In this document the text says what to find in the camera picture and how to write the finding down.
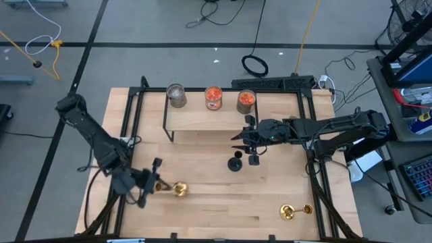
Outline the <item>black backlit keyboard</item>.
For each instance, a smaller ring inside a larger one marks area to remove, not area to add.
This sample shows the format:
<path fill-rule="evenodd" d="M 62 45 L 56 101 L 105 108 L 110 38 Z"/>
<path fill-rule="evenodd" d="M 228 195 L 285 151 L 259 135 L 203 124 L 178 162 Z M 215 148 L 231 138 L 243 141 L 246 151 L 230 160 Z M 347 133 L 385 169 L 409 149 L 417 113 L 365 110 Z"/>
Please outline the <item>black backlit keyboard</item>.
<path fill-rule="evenodd" d="M 419 201 L 432 199 L 432 155 L 398 166 Z"/>

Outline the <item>blue yellow spray can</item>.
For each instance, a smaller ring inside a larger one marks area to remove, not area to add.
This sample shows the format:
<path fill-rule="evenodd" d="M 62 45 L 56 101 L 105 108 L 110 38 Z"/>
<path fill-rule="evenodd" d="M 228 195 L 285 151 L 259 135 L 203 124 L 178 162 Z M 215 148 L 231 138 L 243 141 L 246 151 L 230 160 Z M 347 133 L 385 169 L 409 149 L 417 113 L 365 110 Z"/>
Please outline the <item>blue yellow spray can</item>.
<path fill-rule="evenodd" d="M 414 134 L 424 134 L 432 130 L 432 110 L 419 115 L 416 119 L 410 121 L 408 129 Z"/>

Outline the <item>grey side desk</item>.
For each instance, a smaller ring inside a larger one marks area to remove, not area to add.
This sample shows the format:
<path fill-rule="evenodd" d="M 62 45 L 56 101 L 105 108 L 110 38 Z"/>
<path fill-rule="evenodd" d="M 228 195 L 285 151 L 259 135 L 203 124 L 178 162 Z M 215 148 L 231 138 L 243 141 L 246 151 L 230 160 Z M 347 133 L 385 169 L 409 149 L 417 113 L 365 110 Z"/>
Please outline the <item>grey side desk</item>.
<path fill-rule="evenodd" d="M 367 67 L 389 118 L 390 135 L 385 147 L 396 170 L 405 199 L 410 203 L 412 217 L 417 223 L 432 224 L 432 199 L 420 201 L 399 170 L 402 164 L 420 159 L 432 159 L 432 132 L 423 135 L 410 132 L 407 121 L 402 117 L 400 106 L 393 96 L 392 88 L 387 85 L 381 72 L 380 60 L 377 58 L 367 60 Z"/>

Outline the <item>blue screen laptop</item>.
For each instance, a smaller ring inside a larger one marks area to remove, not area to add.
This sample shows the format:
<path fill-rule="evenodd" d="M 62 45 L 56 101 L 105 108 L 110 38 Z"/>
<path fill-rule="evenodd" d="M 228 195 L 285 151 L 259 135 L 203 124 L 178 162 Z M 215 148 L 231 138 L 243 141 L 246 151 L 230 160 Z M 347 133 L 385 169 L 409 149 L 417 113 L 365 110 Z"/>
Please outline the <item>blue screen laptop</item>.
<path fill-rule="evenodd" d="M 383 61 L 381 72 L 392 88 L 432 85 L 432 45 L 408 61 Z"/>

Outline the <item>candle jar with orange wax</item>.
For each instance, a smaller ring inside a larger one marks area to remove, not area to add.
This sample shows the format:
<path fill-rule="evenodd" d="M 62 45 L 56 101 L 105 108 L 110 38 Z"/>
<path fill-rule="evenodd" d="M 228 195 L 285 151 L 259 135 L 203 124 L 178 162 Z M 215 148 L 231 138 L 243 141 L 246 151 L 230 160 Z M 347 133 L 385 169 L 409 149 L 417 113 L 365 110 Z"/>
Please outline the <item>candle jar with orange wax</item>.
<path fill-rule="evenodd" d="M 205 105 L 207 109 L 218 110 L 222 106 L 222 89 L 218 86 L 210 86 L 205 90 Z"/>
<path fill-rule="evenodd" d="M 251 90 L 242 90 L 238 94 L 236 109 L 241 114 L 249 114 L 256 102 L 256 95 Z"/>

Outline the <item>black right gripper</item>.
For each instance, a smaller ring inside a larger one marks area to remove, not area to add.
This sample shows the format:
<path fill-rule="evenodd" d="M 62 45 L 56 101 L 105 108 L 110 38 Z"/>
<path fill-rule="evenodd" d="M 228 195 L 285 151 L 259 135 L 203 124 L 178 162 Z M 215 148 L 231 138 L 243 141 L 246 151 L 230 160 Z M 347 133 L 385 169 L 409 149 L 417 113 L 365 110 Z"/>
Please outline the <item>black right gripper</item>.
<path fill-rule="evenodd" d="M 258 124 L 251 115 L 245 116 L 247 127 L 231 140 L 243 140 L 245 145 L 232 146 L 234 149 L 249 153 L 249 165 L 260 165 L 259 156 L 267 151 L 269 145 L 288 143 L 291 139 L 289 127 L 276 119 L 262 119 Z"/>

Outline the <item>black power strip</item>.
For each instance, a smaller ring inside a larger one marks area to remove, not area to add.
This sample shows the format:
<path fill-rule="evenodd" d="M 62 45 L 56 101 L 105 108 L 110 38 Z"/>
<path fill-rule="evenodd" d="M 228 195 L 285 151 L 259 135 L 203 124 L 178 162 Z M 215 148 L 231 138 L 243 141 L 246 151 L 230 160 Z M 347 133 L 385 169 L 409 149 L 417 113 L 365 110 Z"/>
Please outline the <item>black power strip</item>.
<path fill-rule="evenodd" d="M 311 89 L 314 81 L 313 76 L 237 79 L 232 80 L 232 88 L 300 90 Z"/>

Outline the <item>black metal wooden shelf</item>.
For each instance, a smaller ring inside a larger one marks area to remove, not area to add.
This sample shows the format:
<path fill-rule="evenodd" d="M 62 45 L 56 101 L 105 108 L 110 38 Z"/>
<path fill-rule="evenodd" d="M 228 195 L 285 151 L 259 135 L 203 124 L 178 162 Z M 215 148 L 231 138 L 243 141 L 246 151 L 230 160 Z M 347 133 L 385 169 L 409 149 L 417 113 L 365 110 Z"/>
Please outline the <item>black metal wooden shelf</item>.
<path fill-rule="evenodd" d="M 162 128 L 168 139 L 173 142 L 176 132 L 241 131 L 246 122 L 245 115 L 236 109 L 239 93 L 239 90 L 224 88 L 222 106 L 215 111 L 205 106 L 203 88 L 187 88 L 186 104 L 181 108 L 172 107 L 166 97 Z"/>

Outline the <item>gold candle stick holder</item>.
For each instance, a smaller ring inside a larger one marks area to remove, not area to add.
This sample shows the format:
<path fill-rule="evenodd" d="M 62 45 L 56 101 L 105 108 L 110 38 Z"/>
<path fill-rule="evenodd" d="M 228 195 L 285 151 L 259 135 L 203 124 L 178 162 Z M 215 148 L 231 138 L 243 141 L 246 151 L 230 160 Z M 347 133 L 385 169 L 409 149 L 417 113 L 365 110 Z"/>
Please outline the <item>gold candle stick holder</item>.
<path fill-rule="evenodd" d="M 286 221 L 293 220 L 298 212 L 310 215 L 314 212 L 314 208 L 312 205 L 305 204 L 301 209 L 295 209 L 292 205 L 282 205 L 279 209 L 280 217 Z"/>
<path fill-rule="evenodd" d="M 184 182 L 176 182 L 172 184 L 172 194 L 176 197 L 183 197 L 187 194 L 188 185 Z"/>

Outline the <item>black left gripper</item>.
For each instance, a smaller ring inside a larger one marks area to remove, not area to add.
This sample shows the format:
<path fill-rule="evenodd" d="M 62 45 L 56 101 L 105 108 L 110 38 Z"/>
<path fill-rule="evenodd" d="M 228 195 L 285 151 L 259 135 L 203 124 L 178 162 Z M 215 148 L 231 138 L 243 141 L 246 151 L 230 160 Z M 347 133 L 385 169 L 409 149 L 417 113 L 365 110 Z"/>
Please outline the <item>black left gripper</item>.
<path fill-rule="evenodd" d="M 132 178 L 135 181 L 135 185 L 140 189 L 137 202 L 139 208 L 145 208 L 147 195 L 153 194 L 155 187 L 155 193 L 172 193 L 172 185 L 160 180 L 160 175 L 157 173 L 161 164 L 162 159 L 155 158 L 152 169 L 142 169 L 141 171 L 132 169 Z"/>

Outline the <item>red hand tool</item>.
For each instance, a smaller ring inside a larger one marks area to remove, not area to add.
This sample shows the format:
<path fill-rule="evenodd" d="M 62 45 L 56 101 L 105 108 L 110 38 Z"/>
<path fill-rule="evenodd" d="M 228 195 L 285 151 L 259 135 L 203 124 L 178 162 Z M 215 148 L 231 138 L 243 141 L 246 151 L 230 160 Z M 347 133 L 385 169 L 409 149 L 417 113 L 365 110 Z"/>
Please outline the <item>red hand tool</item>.
<path fill-rule="evenodd" d="M 416 108 L 424 108 L 424 109 L 431 109 L 428 106 L 424 106 L 424 105 L 414 105 L 414 104 L 409 104 L 406 103 L 404 100 L 404 97 L 401 95 L 400 91 L 398 89 L 393 89 L 392 90 L 392 94 L 396 100 L 396 102 L 401 105 L 401 106 L 407 106 L 407 107 L 416 107 Z"/>

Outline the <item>black candle stick holder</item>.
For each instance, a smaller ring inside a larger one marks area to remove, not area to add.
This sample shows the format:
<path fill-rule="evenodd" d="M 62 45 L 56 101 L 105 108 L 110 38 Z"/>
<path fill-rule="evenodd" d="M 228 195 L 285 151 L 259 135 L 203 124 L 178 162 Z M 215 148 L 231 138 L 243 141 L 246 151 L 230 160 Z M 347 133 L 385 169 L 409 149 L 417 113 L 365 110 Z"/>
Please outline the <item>black candle stick holder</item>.
<path fill-rule="evenodd" d="M 230 158 L 227 162 L 227 166 L 230 171 L 237 172 L 240 171 L 242 168 L 242 152 L 236 151 L 234 153 L 234 156 Z"/>

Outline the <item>candle jar with grey wax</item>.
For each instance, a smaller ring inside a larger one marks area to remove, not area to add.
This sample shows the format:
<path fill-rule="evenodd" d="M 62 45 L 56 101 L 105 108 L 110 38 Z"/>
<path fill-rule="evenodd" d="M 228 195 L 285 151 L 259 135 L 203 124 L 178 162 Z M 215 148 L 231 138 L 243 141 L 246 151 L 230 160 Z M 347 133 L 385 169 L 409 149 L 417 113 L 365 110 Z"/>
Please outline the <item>candle jar with grey wax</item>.
<path fill-rule="evenodd" d="M 171 84 L 166 90 L 169 102 L 172 107 L 181 108 L 186 105 L 187 98 L 184 87 L 181 84 Z"/>

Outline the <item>black floor fan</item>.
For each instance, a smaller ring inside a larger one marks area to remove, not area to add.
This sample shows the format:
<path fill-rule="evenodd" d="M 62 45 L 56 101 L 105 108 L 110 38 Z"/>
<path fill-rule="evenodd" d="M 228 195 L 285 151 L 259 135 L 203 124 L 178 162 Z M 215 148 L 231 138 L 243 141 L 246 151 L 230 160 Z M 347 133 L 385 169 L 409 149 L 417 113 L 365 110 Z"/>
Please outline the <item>black floor fan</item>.
<path fill-rule="evenodd" d="M 391 0 L 391 4 L 387 23 L 391 45 L 398 44 L 432 12 L 432 0 Z"/>

